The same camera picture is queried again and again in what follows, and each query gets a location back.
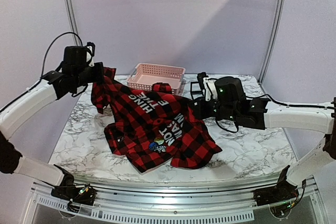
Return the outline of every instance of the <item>red and black plaid shirt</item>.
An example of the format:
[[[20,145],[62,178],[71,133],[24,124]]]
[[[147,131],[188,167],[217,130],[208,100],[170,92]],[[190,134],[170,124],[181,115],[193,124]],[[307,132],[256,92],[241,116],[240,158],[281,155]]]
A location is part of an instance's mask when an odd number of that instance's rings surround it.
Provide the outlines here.
[[[116,69],[104,68],[104,83],[94,83],[92,104],[99,113],[111,106],[115,123],[105,136],[114,154],[126,155],[140,171],[154,168],[172,158],[171,165],[197,169],[222,151],[210,137],[203,121],[188,107],[188,98],[172,95],[165,83],[155,91],[131,89],[114,80]]]

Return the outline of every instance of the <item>plastic basket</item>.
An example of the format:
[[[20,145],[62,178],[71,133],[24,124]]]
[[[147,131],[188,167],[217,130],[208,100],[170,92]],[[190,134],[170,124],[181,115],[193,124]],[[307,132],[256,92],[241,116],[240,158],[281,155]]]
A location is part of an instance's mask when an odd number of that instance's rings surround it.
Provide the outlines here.
[[[172,87],[173,94],[180,94],[184,73],[185,68],[139,63],[127,78],[127,85],[130,88],[150,91],[153,84],[163,82]]]

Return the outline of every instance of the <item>slotted vent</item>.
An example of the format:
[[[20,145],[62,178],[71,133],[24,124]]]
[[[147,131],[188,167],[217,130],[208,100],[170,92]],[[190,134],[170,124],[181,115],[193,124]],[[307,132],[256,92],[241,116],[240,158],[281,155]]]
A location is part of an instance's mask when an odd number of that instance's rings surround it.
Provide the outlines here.
[[[38,203],[58,210],[66,211],[67,209],[66,203],[42,195],[39,195]],[[140,217],[96,209],[92,209],[90,216],[78,215],[119,224],[234,224],[254,220],[252,210],[217,216],[172,218]]]

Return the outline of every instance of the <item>vertical metal rail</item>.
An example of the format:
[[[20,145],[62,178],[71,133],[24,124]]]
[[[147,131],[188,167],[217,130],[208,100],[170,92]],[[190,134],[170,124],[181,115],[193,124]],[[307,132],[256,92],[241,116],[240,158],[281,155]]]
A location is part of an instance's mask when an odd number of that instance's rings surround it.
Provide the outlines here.
[[[67,14],[68,14],[70,30],[78,34],[77,23],[75,19],[75,14],[73,12],[74,8],[72,6],[72,1],[71,0],[64,0],[64,1],[65,1],[65,7],[67,10]],[[73,35],[72,37],[73,37],[75,44],[79,46],[80,45],[79,39],[75,35]]]
[[[277,37],[279,25],[280,25],[281,13],[282,13],[282,9],[284,7],[284,2],[285,2],[285,0],[277,0],[277,6],[276,6],[275,15],[274,15],[271,36],[270,36],[270,39],[269,39],[269,42],[268,42],[268,47],[267,47],[267,51],[266,51],[266,54],[265,54],[265,58],[264,58],[264,61],[262,63],[262,67],[261,67],[259,76],[257,78],[257,80],[260,84],[262,84],[262,82],[264,81],[266,73],[267,73],[267,69],[268,69],[268,66],[269,66],[270,58],[271,58],[271,55],[272,55],[272,51],[273,51],[273,48],[274,48],[274,45],[275,45],[275,40],[276,40],[276,37]]]

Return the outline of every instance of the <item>marble countertop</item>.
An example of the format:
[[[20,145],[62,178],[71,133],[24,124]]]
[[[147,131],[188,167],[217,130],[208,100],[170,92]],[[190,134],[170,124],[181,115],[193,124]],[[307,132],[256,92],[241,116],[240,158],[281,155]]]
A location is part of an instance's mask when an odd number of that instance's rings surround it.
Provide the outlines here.
[[[223,76],[210,75],[213,78]],[[263,94],[253,76],[230,76],[241,79],[246,95],[256,97]],[[126,84],[126,78],[116,76],[123,84]],[[196,80],[196,75],[186,74],[184,80],[183,96],[190,98],[190,82]],[[104,127],[114,121],[111,109],[105,109],[104,115],[99,114],[91,103],[90,94],[91,87],[81,95],[49,161],[75,176],[100,182],[226,182],[278,173],[295,161],[283,129],[262,131],[240,127],[238,133],[232,134],[221,130],[213,119],[206,119],[211,137],[223,151],[215,154],[205,167],[181,169],[172,167],[168,161],[140,174],[126,157],[111,153],[103,133]],[[235,130],[231,122],[223,124]]]

